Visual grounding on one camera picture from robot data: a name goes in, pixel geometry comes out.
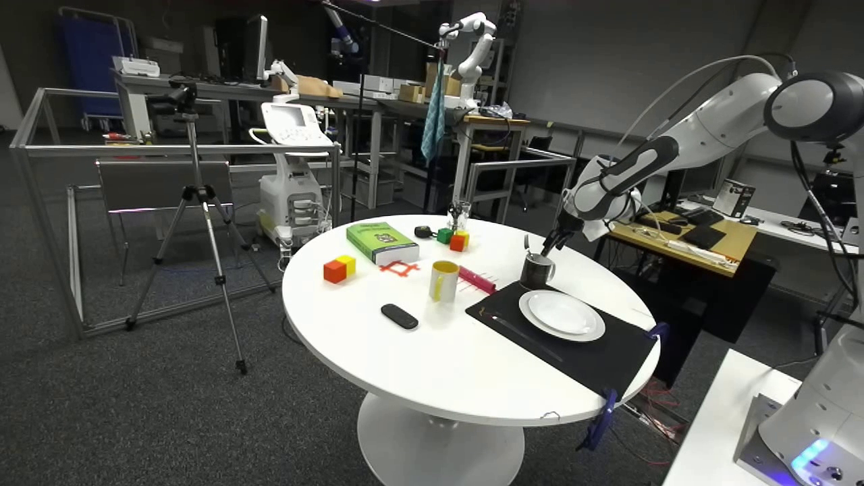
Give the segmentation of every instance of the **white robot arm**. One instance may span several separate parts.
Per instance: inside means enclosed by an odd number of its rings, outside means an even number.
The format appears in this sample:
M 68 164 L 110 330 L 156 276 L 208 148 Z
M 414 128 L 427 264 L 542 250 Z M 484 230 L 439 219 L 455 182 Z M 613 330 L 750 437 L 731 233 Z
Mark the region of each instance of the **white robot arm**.
M 613 219 L 630 192 L 654 174 L 709 164 L 763 128 L 789 141 L 837 148 L 864 125 L 864 82 L 850 72 L 812 72 L 789 82 L 744 76 L 705 101 L 665 134 L 638 145 L 620 163 L 590 160 L 565 192 L 562 213 L 542 250 L 566 234 Z M 856 164 L 858 213 L 864 213 L 864 164 Z M 770 484 L 864 484 L 864 283 L 858 280 L 856 326 L 831 340 L 793 399 L 771 410 L 747 437 L 760 477 Z
M 860 79 L 847 72 L 789 82 L 763 72 L 736 79 L 620 163 L 593 157 L 565 192 L 559 223 L 542 250 L 559 248 L 574 233 L 588 240 L 604 234 L 604 221 L 625 211 L 640 182 L 717 163 L 763 130 L 790 141 L 837 142 L 847 137 L 864 122 L 858 84 Z
M 461 101 L 470 107 L 474 107 L 473 95 L 474 95 L 478 79 L 484 76 L 484 61 L 485 61 L 485 56 L 488 56 L 488 51 L 493 45 L 493 29 L 496 28 L 480 10 L 465 17 L 465 20 L 453 21 L 453 24 L 442 21 L 436 28 L 436 39 L 439 39 L 436 44 L 442 48 L 449 48 L 461 32 L 480 32 L 480 39 L 478 39 L 474 48 L 470 51 L 470 56 L 461 59 L 459 67 L 453 71 L 455 79 L 461 82 Z

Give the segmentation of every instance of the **workbench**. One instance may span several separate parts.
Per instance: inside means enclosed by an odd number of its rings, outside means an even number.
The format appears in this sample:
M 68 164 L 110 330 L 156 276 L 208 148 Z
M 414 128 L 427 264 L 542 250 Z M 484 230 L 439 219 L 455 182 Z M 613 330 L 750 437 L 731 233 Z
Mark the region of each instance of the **workbench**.
M 164 97 L 176 86 L 172 76 L 115 76 L 115 90 L 121 101 L 121 113 L 125 113 L 125 128 L 131 134 L 131 141 L 146 142 L 153 130 L 146 107 L 146 97 Z M 229 130 L 229 118 L 222 110 L 223 103 L 270 103 L 273 95 L 281 95 L 274 90 L 264 90 L 257 84 L 223 84 L 223 82 L 193 82 L 198 86 L 198 101 L 211 103 L 215 122 Z M 378 183 L 380 183 L 380 168 L 382 160 L 392 153 L 399 153 L 399 125 L 393 125 L 392 132 L 392 148 L 382 148 L 382 122 L 385 118 L 414 118 L 422 122 L 427 118 L 427 106 L 422 103 L 404 103 L 404 101 L 382 101 L 382 97 L 357 97 L 357 95 L 343 95 L 343 97 L 299 97 L 296 103 L 303 106 L 323 106 L 334 110 L 345 125 L 343 125 L 343 148 L 345 153 L 353 153 L 353 118 L 362 118 L 362 113 L 369 117 L 369 142 L 368 151 L 362 153 L 360 171 L 368 174 L 368 195 L 362 195 L 364 205 L 373 211 L 378 205 Z M 455 157 L 455 175 L 453 175 L 453 195 L 450 202 L 461 202 L 465 196 L 465 182 L 468 182 L 468 168 L 470 168 L 470 153 L 473 153 L 473 137 L 474 132 L 513 132 L 509 145 L 508 145 L 508 160 L 515 160 L 520 151 L 520 132 L 530 130 L 527 118 L 503 118 L 503 117 L 484 117 L 473 113 L 465 107 L 449 107 L 445 110 L 445 125 L 455 128 L 455 142 L 459 142 L 459 157 Z
M 644 223 L 616 221 L 593 255 L 603 260 L 608 240 L 616 240 L 638 248 L 643 260 L 655 256 L 655 264 L 648 269 L 643 261 L 638 264 L 632 286 L 659 321 L 666 323 L 665 356 L 655 375 L 670 387 L 701 330 L 736 342 L 775 276 L 770 261 L 747 260 L 747 248 L 756 240 L 752 223 L 735 219 L 715 221 L 712 230 L 727 234 L 709 248 L 696 248 L 681 240 L 693 223 L 684 223 L 681 234 L 662 230 L 662 223 L 674 219 L 681 215 L 659 211 Z

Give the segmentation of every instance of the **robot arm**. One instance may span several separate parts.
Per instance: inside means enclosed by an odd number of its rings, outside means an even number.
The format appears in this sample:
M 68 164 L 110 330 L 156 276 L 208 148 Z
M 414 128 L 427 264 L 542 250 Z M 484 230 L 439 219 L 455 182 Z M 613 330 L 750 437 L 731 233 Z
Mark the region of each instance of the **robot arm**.
M 640 182 L 666 171 L 701 168 L 731 153 L 767 130 L 760 107 L 778 86 L 779 79 L 775 76 L 742 76 L 666 132 L 630 151 L 620 163 L 593 157 L 574 186 L 565 192 L 559 215 L 565 221 L 559 221 L 559 228 L 569 233 L 584 230 L 584 234 L 593 240 L 604 233 L 608 219 L 616 219 L 638 201 L 635 186 Z M 562 246 L 562 238 L 566 234 L 554 234 L 544 250 Z
M 470 51 L 468 59 L 459 61 L 459 67 L 453 71 L 455 79 L 461 82 L 461 101 L 468 107 L 478 107 L 474 97 L 474 84 L 484 76 L 484 61 L 493 45 L 493 24 L 485 20 L 485 13 L 470 13 L 465 20 L 459 20 L 455 24 L 442 21 L 436 28 L 436 45 L 449 48 L 461 32 L 480 32 L 474 48 Z
M 655 174 L 717 163 L 750 137 L 771 130 L 789 141 L 837 145 L 864 125 L 864 82 L 850 72 L 819 72 L 779 82 L 750 72 L 706 97 L 659 137 L 620 163 L 593 157 L 562 196 L 557 228 L 542 255 L 562 248 L 574 233 L 604 234 L 604 221 L 638 201 L 635 186 Z

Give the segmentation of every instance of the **round white table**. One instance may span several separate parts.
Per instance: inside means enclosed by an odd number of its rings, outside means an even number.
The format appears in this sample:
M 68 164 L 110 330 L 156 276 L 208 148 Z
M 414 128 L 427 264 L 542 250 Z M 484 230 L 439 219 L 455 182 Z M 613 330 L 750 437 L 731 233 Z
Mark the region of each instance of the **round white table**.
M 414 228 L 445 228 L 445 215 L 382 215 L 404 234 Z M 368 391 L 357 434 L 364 461 L 388 486 L 485 486 L 509 484 L 523 458 L 520 427 L 554 427 L 593 418 L 603 398 L 520 346 L 465 313 L 485 295 L 465 280 L 455 299 L 428 299 L 434 260 L 453 260 L 485 276 L 500 288 L 513 283 L 523 261 L 523 230 L 468 221 L 470 248 L 455 255 L 436 240 L 422 240 L 419 269 L 403 276 L 378 269 L 334 228 L 303 246 L 283 272 L 283 306 L 296 338 L 328 369 Z M 357 276 L 327 283 L 322 267 L 357 256 Z M 550 286 L 651 330 L 644 303 L 609 269 L 577 250 L 550 255 Z M 396 303 L 419 318 L 403 330 L 380 315 Z M 659 363 L 659 342 L 644 356 L 620 399 L 635 398 Z

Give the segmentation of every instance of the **small box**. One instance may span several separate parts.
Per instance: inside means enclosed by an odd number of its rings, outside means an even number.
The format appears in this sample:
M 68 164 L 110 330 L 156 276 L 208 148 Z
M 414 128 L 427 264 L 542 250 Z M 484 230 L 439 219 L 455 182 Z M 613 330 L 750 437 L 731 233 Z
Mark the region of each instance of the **small box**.
M 468 248 L 468 233 L 453 233 L 450 238 L 450 250 L 465 250 Z
M 323 280 L 339 283 L 339 280 L 345 280 L 345 279 L 347 279 L 347 267 L 345 267 L 339 260 L 328 260 L 328 261 L 323 264 Z
M 449 230 L 449 228 L 439 228 L 439 230 L 434 233 L 434 240 L 442 242 L 442 246 L 449 246 L 450 238 L 453 238 L 453 230 Z
M 339 90 L 328 86 L 323 79 L 296 76 L 296 93 L 303 97 L 343 97 Z
M 357 260 L 351 255 L 339 255 L 338 261 L 345 264 L 345 279 L 357 276 Z
M 423 84 L 423 97 L 428 101 L 432 95 L 432 86 L 434 86 L 434 72 L 436 72 L 436 66 L 434 61 L 427 61 L 427 84 Z M 453 79 L 453 76 L 442 76 L 442 95 L 450 95 L 450 97 L 459 97 L 461 95 L 461 84 Z
M 423 106 L 427 103 L 427 93 L 423 93 L 422 84 L 403 84 L 396 101 Z

